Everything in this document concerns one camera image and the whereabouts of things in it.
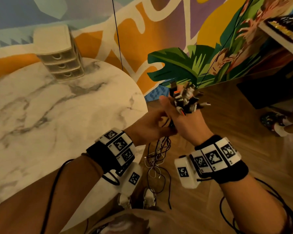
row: tangled wires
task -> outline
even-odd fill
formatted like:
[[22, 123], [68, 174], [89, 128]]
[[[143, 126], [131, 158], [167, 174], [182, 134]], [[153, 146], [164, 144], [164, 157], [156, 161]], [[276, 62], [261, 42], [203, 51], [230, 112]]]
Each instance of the tangled wires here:
[[[164, 125], [162, 125], [162, 127], [164, 127], [168, 123], [168, 121], [169, 121], [169, 119], [166, 120], [166, 122], [164, 123]], [[172, 144], [172, 142], [169, 139], [169, 137], [160, 138], [156, 143], [155, 151], [153, 153], [150, 153], [150, 144], [148, 145], [148, 149], [147, 149], [148, 154], [146, 157], [144, 157], [145, 166], [149, 169], [147, 172], [147, 176], [146, 176], [148, 188], [152, 191], [152, 189], [150, 188], [150, 184], [149, 184], [149, 176], [151, 178], [156, 178], [156, 176], [159, 175], [158, 178], [160, 178], [160, 177], [164, 178], [163, 188], [159, 192], [152, 191], [152, 193], [159, 194], [165, 188], [166, 177], [162, 174], [161, 169], [165, 170], [168, 173], [168, 175], [169, 175], [168, 205], [169, 205], [170, 209], [172, 209], [172, 207], [170, 205], [170, 201], [169, 201], [170, 200], [170, 189], [171, 189], [171, 184], [172, 184], [172, 177], [170, 176], [168, 170], [163, 167], [160, 167], [160, 165], [164, 163], [166, 153], [170, 149], [171, 144]]]

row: marble table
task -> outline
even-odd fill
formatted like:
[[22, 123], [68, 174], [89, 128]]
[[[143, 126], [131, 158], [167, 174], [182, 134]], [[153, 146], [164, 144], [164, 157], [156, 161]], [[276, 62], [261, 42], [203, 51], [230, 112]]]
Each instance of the marble table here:
[[[110, 128], [125, 129], [147, 112], [130, 76], [106, 62], [83, 62], [86, 75], [69, 81], [56, 81], [40, 62], [0, 78], [0, 203], [78, 157]], [[100, 179], [63, 231], [117, 193]]]

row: white wristband module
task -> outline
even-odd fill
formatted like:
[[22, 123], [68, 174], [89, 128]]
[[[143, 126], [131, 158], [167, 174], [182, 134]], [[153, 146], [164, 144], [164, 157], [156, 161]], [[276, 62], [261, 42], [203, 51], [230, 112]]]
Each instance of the white wristband module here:
[[136, 153], [136, 147], [129, 136], [117, 128], [113, 128], [106, 132], [96, 140], [96, 142], [98, 141], [108, 147], [121, 166], [123, 166]]
[[228, 138], [191, 153], [201, 173], [210, 173], [225, 169], [241, 160]]

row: wooden floor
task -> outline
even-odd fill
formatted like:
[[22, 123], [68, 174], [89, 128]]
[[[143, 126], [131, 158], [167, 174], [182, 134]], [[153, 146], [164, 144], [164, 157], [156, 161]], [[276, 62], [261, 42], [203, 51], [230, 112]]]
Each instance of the wooden floor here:
[[[236, 87], [239, 81], [229, 81], [204, 89], [202, 101], [210, 102], [212, 106], [202, 110], [203, 116], [215, 134], [229, 138], [249, 166], [250, 173], [273, 186], [293, 209], [293, 135], [276, 137], [264, 128], [259, 117], [267, 110], [255, 110], [251, 106]], [[158, 106], [156, 101], [148, 103], [149, 110]], [[172, 210], [169, 210], [167, 203], [169, 179], [165, 172], [167, 182], [164, 191], [157, 195], [158, 206], [188, 233], [234, 233], [219, 213], [219, 201], [223, 194], [216, 182], [201, 182], [195, 190], [181, 186], [174, 159], [189, 154], [194, 147], [178, 135], [171, 137], [171, 141], [172, 147], [162, 166], [168, 169], [172, 177]], [[151, 145], [151, 150], [154, 151], [154, 144]], [[144, 159], [140, 164], [146, 170]], [[137, 192], [146, 184], [144, 175]], [[158, 191], [163, 180], [151, 178], [150, 184]], [[232, 220], [226, 202], [223, 210], [228, 219]]]

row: bundle of connectors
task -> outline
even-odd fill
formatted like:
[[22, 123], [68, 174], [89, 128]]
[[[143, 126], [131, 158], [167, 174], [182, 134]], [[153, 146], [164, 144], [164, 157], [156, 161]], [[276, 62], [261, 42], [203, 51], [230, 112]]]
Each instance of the bundle of connectors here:
[[265, 22], [271, 29], [293, 43], [293, 15], [270, 18]]
[[188, 113], [195, 112], [196, 109], [201, 109], [204, 106], [210, 106], [210, 103], [198, 103], [199, 96], [204, 95], [203, 92], [200, 92], [195, 88], [194, 84], [187, 82], [184, 85], [184, 89], [178, 90], [176, 81], [171, 82], [169, 94], [174, 98], [174, 104], [177, 108], [177, 111], [186, 115]]

